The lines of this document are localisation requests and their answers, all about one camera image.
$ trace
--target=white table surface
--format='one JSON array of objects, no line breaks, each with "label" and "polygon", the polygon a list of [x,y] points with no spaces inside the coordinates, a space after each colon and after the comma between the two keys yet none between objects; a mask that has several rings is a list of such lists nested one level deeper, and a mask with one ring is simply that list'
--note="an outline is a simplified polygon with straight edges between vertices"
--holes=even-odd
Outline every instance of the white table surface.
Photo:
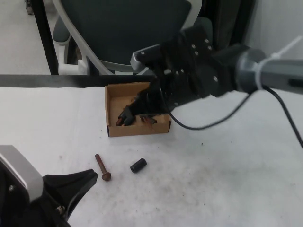
[{"label": "white table surface", "polygon": [[[243,97],[208,98],[174,114],[203,125]],[[303,96],[282,97],[302,133]],[[41,175],[100,174],[96,153],[112,173],[108,183],[99,175],[73,227],[302,226],[303,151],[270,94],[207,131],[173,123],[168,134],[123,138],[107,137],[104,105],[104,88],[0,87],[0,144],[14,145]],[[148,165],[135,175],[129,167],[142,157]]]}]

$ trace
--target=floor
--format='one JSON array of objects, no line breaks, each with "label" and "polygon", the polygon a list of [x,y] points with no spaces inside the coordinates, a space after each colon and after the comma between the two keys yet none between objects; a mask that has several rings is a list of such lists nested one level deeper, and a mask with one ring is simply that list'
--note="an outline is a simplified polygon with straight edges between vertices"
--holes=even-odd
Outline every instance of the floor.
[{"label": "floor", "polygon": [[[58,16],[51,0],[45,0],[45,10],[52,31]],[[0,74],[50,74],[35,17],[27,14],[24,0],[0,1]]]}]

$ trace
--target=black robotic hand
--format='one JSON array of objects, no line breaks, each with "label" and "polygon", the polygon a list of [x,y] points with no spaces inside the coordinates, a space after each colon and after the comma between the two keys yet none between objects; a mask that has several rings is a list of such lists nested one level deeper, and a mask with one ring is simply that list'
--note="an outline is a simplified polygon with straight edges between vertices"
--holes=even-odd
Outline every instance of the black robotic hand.
[{"label": "black robotic hand", "polygon": [[0,146],[0,227],[69,227],[97,177],[91,169],[42,178],[13,146]]}]

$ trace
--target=black rubber cylinder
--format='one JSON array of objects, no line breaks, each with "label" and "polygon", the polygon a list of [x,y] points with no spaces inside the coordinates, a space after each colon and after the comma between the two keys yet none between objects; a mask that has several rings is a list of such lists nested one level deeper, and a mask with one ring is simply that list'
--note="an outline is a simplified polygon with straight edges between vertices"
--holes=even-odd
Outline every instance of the black rubber cylinder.
[{"label": "black rubber cylinder", "polygon": [[131,171],[135,174],[138,173],[141,169],[143,169],[147,165],[147,162],[144,158],[141,158],[135,164],[131,166]]}]

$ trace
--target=black table edge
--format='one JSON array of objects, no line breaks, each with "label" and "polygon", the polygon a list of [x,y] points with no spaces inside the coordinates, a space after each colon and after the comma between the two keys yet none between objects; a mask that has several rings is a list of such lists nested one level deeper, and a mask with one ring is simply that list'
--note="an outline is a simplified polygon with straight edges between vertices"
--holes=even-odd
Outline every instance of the black table edge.
[{"label": "black table edge", "polygon": [[0,75],[0,87],[105,87],[109,84],[150,82],[154,76]]}]

